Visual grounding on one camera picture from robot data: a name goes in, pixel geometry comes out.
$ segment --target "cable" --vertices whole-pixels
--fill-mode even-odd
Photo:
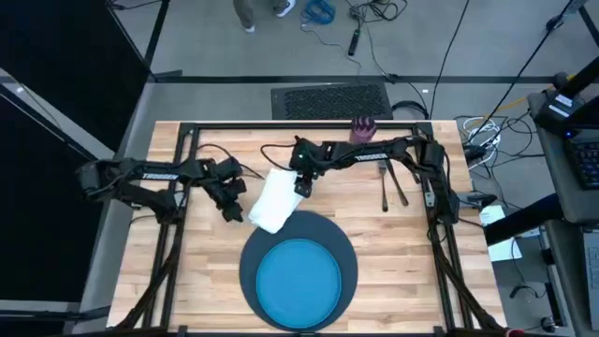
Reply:
[[[520,276],[520,284],[515,286],[514,289],[512,290],[512,292],[509,294],[509,298],[510,299],[514,299],[514,297],[516,297],[516,295],[518,294],[519,291],[521,291],[522,289],[526,289],[528,290],[531,294],[533,294],[533,296],[536,299],[542,299],[545,295],[547,295],[547,291],[545,290],[545,292],[541,295],[539,295],[536,290],[534,290],[531,286],[526,286],[526,280],[524,279],[524,274],[522,274],[522,271],[520,270],[520,267],[518,266],[518,262],[516,261],[516,258],[514,257],[514,245],[516,243],[516,239],[512,240],[512,246],[510,248],[510,252],[512,255],[512,262],[514,263],[514,267],[516,268],[516,271],[518,272],[518,275]]]
[[[465,220],[465,219],[462,219],[462,218],[460,218],[460,217],[458,218],[458,220],[460,220],[461,222],[464,222],[464,223],[466,223],[466,224],[470,224],[470,225],[473,225],[473,226],[476,226],[476,227],[481,227],[481,228],[484,228],[482,225],[480,225],[480,224],[477,224],[477,223],[476,223],[476,222],[474,222],[474,221]]]
[[[399,108],[410,108],[410,109],[414,109],[418,112],[420,112],[422,114],[422,116],[424,116],[425,120],[429,119],[429,113],[427,112],[427,109],[423,106],[420,105],[420,103],[412,101],[412,100],[403,100],[401,102],[395,103],[393,106],[391,106],[391,111],[395,111]]]
[[[29,91],[29,89],[24,86],[19,80],[15,79],[12,75],[7,74],[13,81],[15,81],[17,84],[19,84],[21,86],[21,88],[27,93],[27,95],[34,100],[34,102],[36,102],[36,104],[39,106],[40,109],[44,110],[44,112],[46,112],[46,115],[48,115],[48,117],[50,117],[50,119],[52,119],[52,121],[54,122],[54,124],[56,125],[56,127],[58,127],[61,131],[65,132],[65,130],[63,130],[63,128],[61,127],[60,123],[58,123],[58,120],[56,120],[56,118],[41,104],[39,103],[39,101],[37,100],[37,98]]]
[[[322,44],[323,46],[339,47],[339,49],[341,49],[343,55],[345,56],[345,58],[347,60],[353,62],[356,65],[358,65],[358,72],[356,74],[356,80],[357,80],[357,82],[359,84],[359,78],[358,78],[358,76],[359,76],[359,72],[362,70],[362,63],[360,63],[359,61],[356,61],[353,58],[349,57],[349,55],[347,54],[347,50],[342,45],[340,45],[339,43],[328,43],[328,42],[325,42],[315,30],[313,30],[313,29],[311,29],[311,30],[304,29],[306,25],[307,25],[306,23],[302,23],[299,26],[299,29],[302,32],[304,32],[304,33],[313,33],[314,35],[316,35],[316,37],[318,38],[318,41],[320,41],[320,44]]]
[[[252,172],[252,173],[254,174],[254,177],[255,177],[255,178],[258,178],[258,179],[264,180],[264,177],[263,177],[263,176],[262,176],[260,173],[258,173],[258,172],[256,172],[256,171],[254,171],[254,170],[253,170],[253,169],[251,169],[250,167],[248,167],[248,166],[246,166],[246,165],[244,165],[244,164],[240,164],[240,166],[241,166],[242,168],[244,168],[244,169],[247,169],[247,170],[249,170],[250,172]]]
[[[220,145],[212,144],[212,143],[205,143],[205,144],[202,144],[202,145],[198,146],[198,147],[197,147],[197,149],[198,149],[198,150],[200,150],[200,149],[202,149],[202,148],[204,148],[204,147],[213,147],[213,148],[219,149],[219,150],[221,150],[222,152],[224,152],[224,153],[225,153],[225,154],[226,154],[226,155],[227,155],[229,158],[232,158],[232,157],[233,157],[233,155],[231,155],[231,153],[230,153],[229,151],[227,151],[227,150],[226,150],[224,147],[222,147],[222,146],[220,146]],[[252,173],[253,173],[253,174],[256,176],[256,178],[264,180],[264,177],[263,177],[263,176],[262,176],[260,173],[258,173],[258,172],[256,172],[255,170],[251,169],[251,168],[250,168],[250,167],[248,167],[247,165],[244,165],[244,164],[240,163],[240,166],[241,166],[242,168],[244,168],[244,169],[247,169],[247,170],[249,170],[250,172],[252,172]]]
[[[264,155],[264,157],[266,158],[266,160],[268,160],[271,164],[273,164],[276,168],[282,169],[282,170],[287,170],[287,171],[292,171],[293,169],[291,168],[284,168],[281,165],[275,163],[272,159],[270,159],[270,157],[268,157],[266,155],[266,153],[264,152],[264,149],[268,148],[268,147],[276,147],[276,148],[291,148],[296,146],[296,144],[291,144],[291,145],[277,145],[277,144],[264,144],[260,147],[260,152],[262,153],[262,155]]]
[[[131,226],[131,224],[133,224],[134,222],[140,220],[140,219],[145,219],[145,218],[149,218],[149,217],[156,217],[156,215],[141,215],[138,217],[134,217],[133,219],[131,219],[131,221],[129,222],[129,226]]]
[[[412,89],[414,89],[414,91],[418,94],[418,97],[420,97],[420,101],[422,102],[422,106],[424,107],[424,111],[428,111],[429,108],[427,107],[427,103],[424,101],[424,97],[422,97],[422,95],[420,94],[420,92],[418,91],[418,89],[414,86],[414,84],[407,82],[407,84],[409,86],[412,87]]]
[[[335,20],[335,6],[328,0],[309,0],[301,12],[302,23],[329,24]]]
[[[499,195],[500,195],[500,200],[502,201],[502,203],[504,204],[504,206],[506,208],[509,208],[507,206],[507,201],[505,201],[505,194],[504,194],[504,189],[502,188],[502,186],[499,184],[499,181],[497,180],[497,177],[495,177],[495,163],[497,163],[497,159],[499,158],[499,155],[495,156],[495,159],[493,160],[493,164],[491,164],[490,168],[487,166],[486,163],[483,163],[483,166],[485,167],[485,169],[487,170],[487,173],[489,174],[489,176],[491,177],[491,180],[493,181],[493,183],[495,184],[495,187],[497,188],[497,191],[499,191]]]
[[[358,29],[361,28],[362,24],[381,21],[392,22],[399,18],[408,7],[408,2],[406,0],[401,1],[403,2],[402,9],[390,0],[371,0],[367,3],[358,5],[352,5],[349,0],[345,0],[349,5],[349,16],[358,22]],[[390,8],[393,8],[395,12],[393,15],[388,16],[387,11]],[[368,9],[373,12],[375,19],[368,20]]]
[[[517,158],[512,158],[510,160],[506,160],[506,161],[504,161],[502,163],[499,163],[497,165],[493,165],[493,168],[498,168],[501,165],[504,165],[504,164],[507,164],[507,163],[511,163],[513,161],[516,161],[516,160],[525,159],[525,158],[536,158],[537,156],[540,157],[540,156],[544,156],[544,155],[535,154],[535,155],[526,155],[526,156],[520,156],[520,157],[517,157]]]
[[[432,89],[431,119],[432,113],[434,111],[434,99],[437,96],[437,86],[439,86],[439,81],[441,80],[441,76],[443,75],[443,69],[446,67],[447,56],[449,55],[449,51],[451,51],[453,41],[456,39],[456,36],[458,35],[458,31],[460,30],[461,22],[464,19],[464,15],[466,14],[466,9],[468,9],[468,5],[470,5],[470,0],[466,0],[466,5],[464,5],[464,9],[461,11],[458,26],[456,26],[456,30],[453,32],[453,37],[451,37],[451,40],[449,41],[449,45],[447,46],[446,50],[446,55],[443,57],[443,63],[441,63],[441,70],[439,71],[439,76],[437,76],[437,81],[434,84],[434,89]]]
[[[385,2],[384,0],[371,0],[370,2],[368,2],[366,4],[352,5],[352,3],[349,2],[349,0],[345,0],[347,5],[349,5],[349,16],[358,22],[358,30],[361,29],[362,24],[364,24],[366,26],[366,33],[368,34],[369,44],[371,47],[371,56],[373,58],[374,64],[379,69],[381,74],[386,78],[386,80],[393,84],[395,84],[394,79],[398,78],[399,76],[396,74],[388,74],[383,69],[383,67],[378,63],[378,60],[376,59],[376,54],[374,53],[373,35],[371,34],[371,29],[370,29],[370,26],[368,25],[368,22],[380,22],[380,21],[392,22],[392,21],[396,20],[397,18],[400,17],[400,15],[402,15],[402,13],[408,7],[408,2],[406,0],[402,0],[402,1],[403,1],[404,5],[403,5],[402,9],[399,9],[397,4],[394,4],[390,1]],[[390,7],[395,8],[395,14],[388,17],[386,15],[386,12]],[[367,21],[366,17],[368,15],[368,9],[370,9],[373,12],[374,16],[378,19]],[[420,98],[422,105],[420,106],[415,101],[403,100],[403,101],[398,102],[395,105],[393,105],[391,110],[394,111],[395,109],[399,109],[399,108],[412,108],[412,109],[420,112],[426,120],[430,119],[429,113],[428,113],[429,108],[427,107],[427,103],[425,102],[424,97],[420,94],[420,92],[414,86],[414,84],[412,84],[411,82],[407,82],[407,84],[410,85],[412,87],[412,89],[414,89],[414,91]]]
[[[573,79],[574,77],[575,77],[575,75],[568,75],[567,79],[568,79],[568,80],[571,80],[571,79]],[[550,85],[550,86],[548,86],[548,87],[547,87],[547,89],[551,89],[551,88],[553,88],[553,85]],[[524,103],[524,102],[526,102],[526,97],[520,97],[520,98],[518,98],[517,100],[515,100],[515,101],[513,101],[513,102],[511,102],[511,103],[508,103],[508,104],[502,105],[501,107],[499,107],[499,108],[497,109],[497,112],[499,112],[499,111],[504,111],[504,110],[509,110],[509,109],[513,109],[513,108],[515,108],[516,106],[518,106],[519,104],[522,104],[522,103]],[[489,117],[489,116],[490,116],[490,113],[487,113],[487,114],[485,114],[483,117],[487,118],[487,117]]]
[[[570,4],[573,2],[574,0],[570,0],[568,1],[568,3],[566,4],[566,6],[562,9],[562,12],[560,13],[560,15],[558,15],[558,21],[562,20],[563,17],[563,13],[565,13],[565,11],[568,9],[568,7],[570,7]],[[526,63],[524,64],[524,66],[520,69],[520,71],[518,72],[518,75],[516,75],[516,78],[512,81],[512,83],[509,85],[509,88],[507,88],[507,91],[505,92],[504,96],[502,97],[502,99],[499,101],[499,103],[497,103],[497,106],[495,107],[495,109],[493,109],[493,112],[489,115],[489,117],[487,117],[487,119],[485,120],[485,122],[483,123],[483,126],[493,117],[493,115],[495,115],[495,113],[497,113],[497,109],[499,109],[502,105],[502,103],[504,103],[505,98],[509,95],[509,93],[512,91],[512,88],[514,88],[514,85],[516,85],[516,82],[518,82],[518,79],[520,78],[520,76],[522,75],[522,73],[524,72],[524,70],[526,69],[526,67],[528,66],[528,64],[533,60],[533,58],[536,56],[536,54],[539,52],[539,50],[541,49],[541,47],[543,46],[543,44],[545,43],[545,41],[547,40],[547,38],[549,37],[549,35],[551,34],[551,32],[553,32],[554,29],[551,30],[547,30],[547,32],[545,33],[545,36],[543,37],[543,39],[541,39],[541,42],[539,42],[538,46],[536,46],[536,48],[533,51],[533,54],[531,54],[531,56],[528,58],[528,60],[526,61]]]
[[[131,7],[126,7],[126,6],[123,6],[123,5],[119,5],[119,4],[116,3],[117,1],[118,0],[112,1],[109,4],[110,8],[116,9],[116,10],[129,10],[129,9],[135,9],[135,8],[139,8],[139,7],[144,7],[144,6],[148,6],[148,5],[151,5],[151,4],[155,4],[155,3],[158,3],[158,2],[162,2],[163,0],[148,1],[148,2],[145,2],[143,4],[139,4],[139,5],[135,5],[135,6],[131,6]]]
[[[408,7],[408,2],[406,0],[402,0],[402,1],[404,2],[404,6],[402,7],[401,10],[399,10],[398,6],[395,3],[392,3],[390,1],[384,2],[384,0],[371,0],[370,2],[365,3],[365,4],[352,5],[352,3],[349,2],[349,0],[345,0],[347,5],[349,5],[349,16],[358,22],[358,30],[361,30],[362,24],[366,26],[366,33],[368,34],[368,39],[370,41],[371,56],[373,57],[374,64],[378,67],[378,69],[381,71],[383,76],[385,76],[385,78],[387,78],[387,79],[389,79],[389,74],[387,74],[386,71],[378,63],[378,60],[376,59],[376,55],[374,54],[373,36],[371,34],[371,30],[370,30],[368,23],[369,22],[380,22],[380,21],[392,22],[395,19],[399,18],[399,16],[402,15],[402,13]],[[378,5],[385,6],[385,8],[381,9],[378,7]],[[392,15],[391,17],[388,17],[386,15],[386,12],[390,7],[394,7],[396,9],[396,11],[395,11],[394,15]],[[368,9],[373,11],[374,17],[376,17],[377,19],[367,20]]]
[[[474,132],[480,131],[480,128],[478,128],[478,127],[475,127],[474,129],[470,129],[469,126],[468,126],[468,124],[471,121],[476,121],[476,120],[479,120],[479,119],[483,119],[483,117],[471,117],[471,118],[468,118],[467,120],[465,120],[463,122],[462,128],[463,128],[464,131],[466,131],[468,133],[468,136],[467,136],[468,139],[470,138],[470,136],[472,134],[474,134]],[[497,124],[495,124],[494,121],[491,120],[490,121],[490,125],[485,125],[484,126],[484,130],[482,130],[482,132],[494,132],[493,136],[491,136],[487,140],[481,142],[480,145],[479,145],[479,146],[484,147],[486,150],[488,150],[489,149],[489,145],[486,146],[487,142],[489,140],[491,140],[491,139],[496,139],[496,141],[494,141],[492,143],[492,145],[491,145],[491,146],[493,146],[493,150],[491,151],[490,155],[487,158],[482,159],[481,161],[478,161],[476,164],[470,166],[468,169],[474,169],[474,168],[476,168],[476,167],[478,167],[480,165],[485,164],[486,162],[490,161],[493,158],[493,156],[495,156],[495,154],[497,153],[497,146],[501,142],[501,137],[499,137],[499,133],[501,132],[501,128]],[[466,143],[464,144],[464,146],[465,145],[475,145],[475,144],[472,144],[471,141],[467,140]]]
[[[432,234],[431,234],[431,229],[429,228],[427,230],[427,239],[429,239],[430,242],[432,242]],[[439,241],[439,243],[445,241],[447,239],[447,233],[444,233],[443,238]]]

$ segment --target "cloth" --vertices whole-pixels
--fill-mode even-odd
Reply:
[[[252,207],[248,219],[252,224],[274,234],[298,207],[303,197],[294,192],[296,171],[271,168],[260,198]]]
[[[251,0],[233,0],[233,6],[237,16],[240,17],[243,28],[252,28],[254,26],[254,8],[250,4]],[[287,0],[271,0],[275,14],[279,14],[289,6]]]

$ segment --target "black curtain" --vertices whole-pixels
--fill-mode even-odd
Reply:
[[[75,170],[94,158],[23,107],[0,85],[0,300],[79,302],[102,204],[83,200]]]
[[[104,0],[0,1],[0,67],[113,151],[149,75]]]

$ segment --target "white paper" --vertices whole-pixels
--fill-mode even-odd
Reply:
[[[480,213],[480,221],[483,226],[492,224],[497,220],[505,218],[504,209],[501,206],[487,206]],[[514,255],[512,256],[512,242],[514,238],[493,244],[489,247],[489,256],[492,262],[503,261],[512,258],[521,258],[522,253],[518,248],[518,243],[514,242]]]
[[[271,168],[260,198],[252,207],[248,219],[252,224],[274,234],[298,207],[303,197],[295,193],[296,171]]]

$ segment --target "utensil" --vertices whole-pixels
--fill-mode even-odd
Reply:
[[[397,181],[397,177],[395,176],[395,169],[393,169],[393,164],[391,164],[391,161],[389,159],[385,160],[385,164],[387,165],[389,174],[391,175],[391,178],[393,179],[393,183],[395,183],[395,188],[397,188],[397,193],[399,193],[399,195],[400,195],[400,199],[402,200],[403,206],[409,205],[410,203],[408,202],[408,198],[405,197],[402,187],[400,186],[400,183]]]
[[[389,210],[389,206],[387,204],[387,193],[385,192],[385,174],[387,173],[387,164],[383,160],[379,160],[377,163],[378,171],[381,173],[381,183],[383,184],[383,212],[387,212]]]

